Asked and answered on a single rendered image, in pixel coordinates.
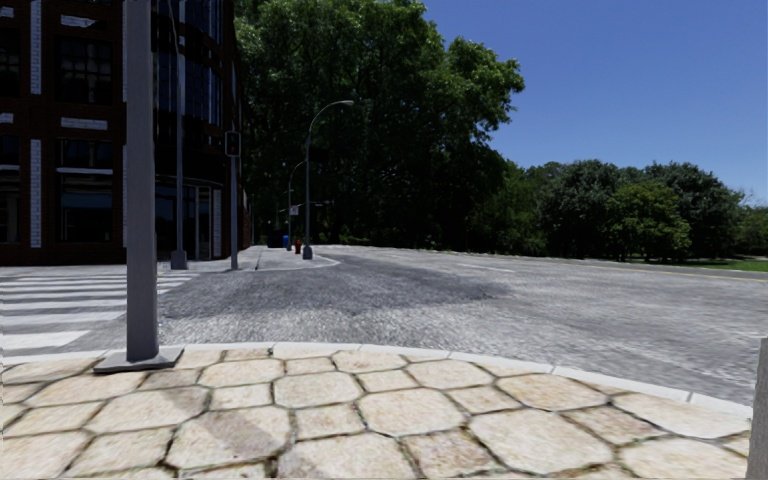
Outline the traffic light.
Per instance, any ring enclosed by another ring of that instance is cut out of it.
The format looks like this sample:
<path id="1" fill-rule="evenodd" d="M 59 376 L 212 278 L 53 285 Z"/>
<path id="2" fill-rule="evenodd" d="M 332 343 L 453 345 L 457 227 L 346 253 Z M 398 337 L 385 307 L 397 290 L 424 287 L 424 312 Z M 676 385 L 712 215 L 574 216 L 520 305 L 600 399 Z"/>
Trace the traffic light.
<path id="1" fill-rule="evenodd" d="M 225 153 L 230 160 L 230 263 L 237 270 L 238 264 L 238 159 L 240 156 L 240 134 L 235 130 L 225 133 Z"/>

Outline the trees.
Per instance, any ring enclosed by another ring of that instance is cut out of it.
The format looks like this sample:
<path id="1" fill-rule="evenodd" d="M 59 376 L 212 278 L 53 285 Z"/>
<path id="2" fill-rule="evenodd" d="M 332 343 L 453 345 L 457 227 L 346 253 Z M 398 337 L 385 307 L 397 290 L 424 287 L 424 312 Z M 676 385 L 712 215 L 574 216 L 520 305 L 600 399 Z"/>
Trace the trees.
<path id="1" fill-rule="evenodd" d="M 768 0 L 232 0 L 248 184 L 316 242 L 768 249 Z"/>

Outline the grey street lamp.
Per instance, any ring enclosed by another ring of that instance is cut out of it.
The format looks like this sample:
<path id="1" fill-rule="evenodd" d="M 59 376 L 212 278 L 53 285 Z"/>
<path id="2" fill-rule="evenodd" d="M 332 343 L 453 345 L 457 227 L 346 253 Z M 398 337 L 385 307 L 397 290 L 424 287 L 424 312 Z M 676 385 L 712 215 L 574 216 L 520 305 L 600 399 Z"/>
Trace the grey street lamp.
<path id="1" fill-rule="evenodd" d="M 303 245 L 302 250 L 302 259 L 303 260 L 312 260 L 313 259 L 313 251 L 311 246 L 311 221 L 310 221 L 310 214 L 311 214 L 311 199 L 310 199 L 310 147 L 312 142 L 312 131 L 314 128 L 315 122 L 318 120 L 318 118 L 329 108 L 334 106 L 353 106 L 354 101 L 353 100 L 340 100 L 336 102 L 332 102 L 324 106 L 312 119 L 307 133 L 307 138 L 305 142 L 305 241 Z"/>
<path id="2" fill-rule="evenodd" d="M 294 215 L 293 214 L 294 206 L 293 206 L 293 203 L 292 203 L 292 200 L 291 200 L 291 195 L 292 195 L 292 191 L 293 191 L 293 189 L 292 189 L 292 180 L 293 180 L 293 176 L 294 176 L 296 170 L 299 167 L 301 167 L 302 165 L 306 165 L 306 164 L 307 164 L 307 160 L 305 160 L 305 161 L 295 165 L 295 167 L 292 170 L 291 175 L 289 177 L 288 188 L 287 188 L 287 195 L 288 195 L 288 208 L 287 208 L 287 212 L 288 212 L 288 216 L 287 216 L 286 223 L 288 225 L 288 227 L 287 227 L 288 228 L 288 230 L 287 230 L 288 234 L 287 235 L 289 236 L 289 240 L 290 240 L 290 250 L 287 250 L 287 251 L 292 251 L 293 247 L 294 247 L 294 242 L 292 240 L 292 234 L 291 234 L 291 231 L 292 231 L 291 230 L 291 217 Z M 322 201 L 313 201 L 313 202 L 315 203 L 315 206 L 325 206 L 325 205 L 334 205 L 335 204 L 335 200 L 333 200 L 333 199 L 322 200 Z"/>

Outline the grey pole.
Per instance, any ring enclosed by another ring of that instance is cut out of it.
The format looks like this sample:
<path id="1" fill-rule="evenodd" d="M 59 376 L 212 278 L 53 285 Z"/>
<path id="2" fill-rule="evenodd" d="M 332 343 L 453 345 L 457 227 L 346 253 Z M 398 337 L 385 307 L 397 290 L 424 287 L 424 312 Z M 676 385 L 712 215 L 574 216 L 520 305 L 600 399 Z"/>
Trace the grey pole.
<path id="1" fill-rule="evenodd" d="M 745 478 L 768 480 L 768 337 L 760 344 Z"/>
<path id="2" fill-rule="evenodd" d="M 127 349 L 96 374 L 172 368 L 182 346 L 159 344 L 151 1 L 126 1 Z"/>
<path id="3" fill-rule="evenodd" d="M 184 61 L 180 52 L 180 40 L 177 20 L 173 14 L 173 0 L 166 0 L 168 16 L 174 35 L 176 58 L 176 248 L 171 252 L 171 269 L 187 270 L 187 254 L 184 249 L 184 185 L 183 185 L 183 111 L 184 94 L 182 91 L 182 67 Z"/>

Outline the red brick building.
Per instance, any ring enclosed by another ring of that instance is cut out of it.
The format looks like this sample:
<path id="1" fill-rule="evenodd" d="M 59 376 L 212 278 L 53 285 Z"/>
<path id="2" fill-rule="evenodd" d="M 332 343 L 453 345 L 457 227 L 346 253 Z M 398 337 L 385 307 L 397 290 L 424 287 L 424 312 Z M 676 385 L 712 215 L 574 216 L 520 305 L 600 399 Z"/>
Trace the red brick building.
<path id="1" fill-rule="evenodd" d="M 0 0 L 0 267 L 126 259 L 126 1 Z M 176 248 L 176 58 L 151 1 L 157 254 Z M 184 94 L 184 249 L 230 255 L 225 133 L 242 127 L 235 0 L 173 0 Z M 238 247 L 247 243 L 238 166 Z"/>

